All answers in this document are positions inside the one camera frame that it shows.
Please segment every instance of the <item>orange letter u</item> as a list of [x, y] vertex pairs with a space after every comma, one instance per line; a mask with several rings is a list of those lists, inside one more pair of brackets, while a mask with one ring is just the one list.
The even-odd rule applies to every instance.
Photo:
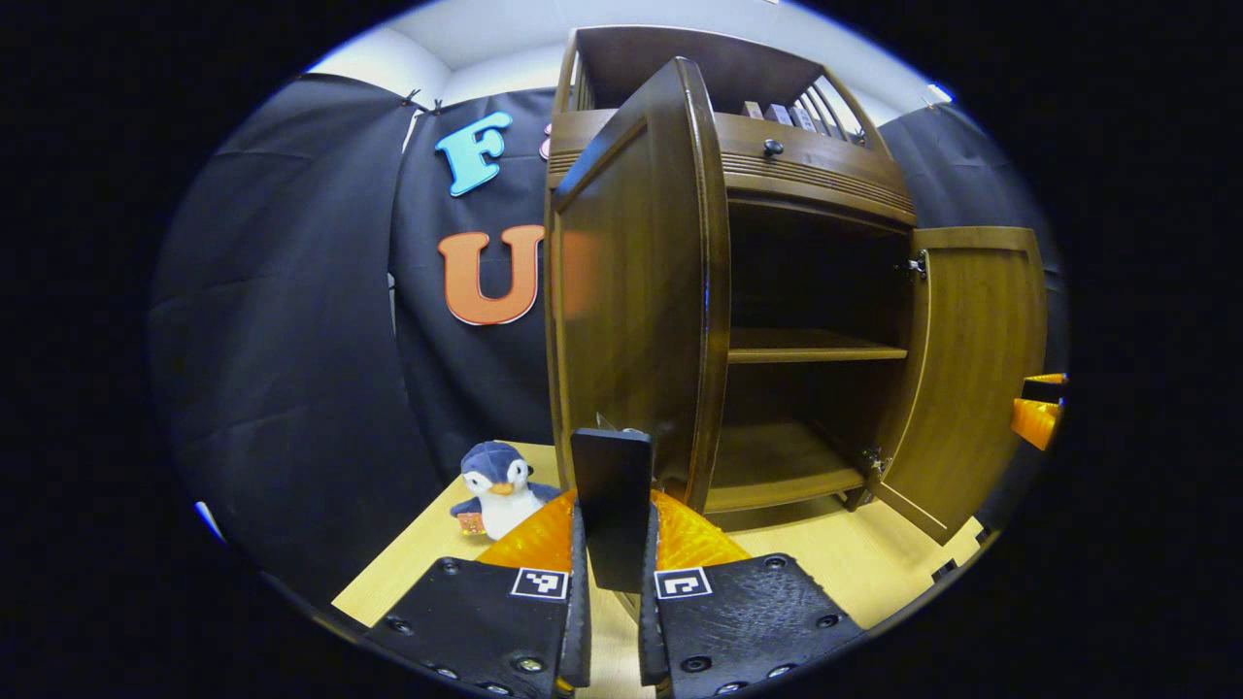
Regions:
[[501, 233], [501, 240], [510, 245], [513, 270], [510, 292], [501, 299], [484, 296], [479, 286], [479, 255], [487, 248], [486, 233], [459, 233], [441, 240], [436, 249], [445, 256], [449, 312], [470, 325], [503, 325], [525, 316], [536, 305], [539, 279], [536, 251], [543, 234], [542, 225], [520, 225]]

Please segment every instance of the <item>wooden shelf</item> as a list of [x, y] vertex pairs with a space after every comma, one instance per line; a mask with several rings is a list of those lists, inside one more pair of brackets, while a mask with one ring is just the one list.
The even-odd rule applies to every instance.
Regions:
[[725, 424], [705, 511], [786, 505], [863, 483], [863, 474], [803, 423]]
[[730, 328], [730, 363], [902, 359], [906, 350], [812, 328]]

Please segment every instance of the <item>cabinet door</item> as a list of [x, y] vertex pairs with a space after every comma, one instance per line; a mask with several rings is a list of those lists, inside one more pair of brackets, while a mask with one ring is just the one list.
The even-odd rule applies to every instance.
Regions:
[[725, 400], [730, 231], [712, 106], [674, 58], [604, 124], [549, 198], [553, 429], [651, 435], [665, 491], [702, 510]]
[[940, 544], [976, 514], [1018, 447], [1023, 378], [1044, 362], [1044, 271], [1021, 228], [916, 229], [910, 350], [868, 488]]

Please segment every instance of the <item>stuffed penguin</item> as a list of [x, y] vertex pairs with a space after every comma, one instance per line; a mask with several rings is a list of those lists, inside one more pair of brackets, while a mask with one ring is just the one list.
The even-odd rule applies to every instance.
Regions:
[[561, 495], [551, 485], [530, 483], [534, 469], [518, 450], [501, 442], [476, 444], [462, 456], [462, 480], [474, 498], [454, 505], [454, 516], [479, 512], [484, 531], [496, 541], [549, 500]]

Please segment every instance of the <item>wooden table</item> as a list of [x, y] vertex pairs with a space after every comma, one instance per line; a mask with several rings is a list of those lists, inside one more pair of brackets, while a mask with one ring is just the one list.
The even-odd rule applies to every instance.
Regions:
[[[511, 443], [536, 469], [557, 473], [551, 445]], [[360, 623], [374, 626], [441, 556], [474, 560], [492, 540], [461, 534], [449, 507], [470, 498], [455, 479], [332, 604]], [[889, 505], [873, 501], [848, 512], [835, 498], [820, 498], [761, 511], [709, 517], [753, 556], [783, 552], [819, 582], [863, 628], [870, 628], [932, 585], [932, 572], [948, 560], [960, 566], [977, 550], [981, 525], [970, 520], [940, 546]], [[582, 699], [655, 697], [639, 684], [639, 634], [626, 607], [613, 592], [595, 587], [592, 603], [592, 685]]]

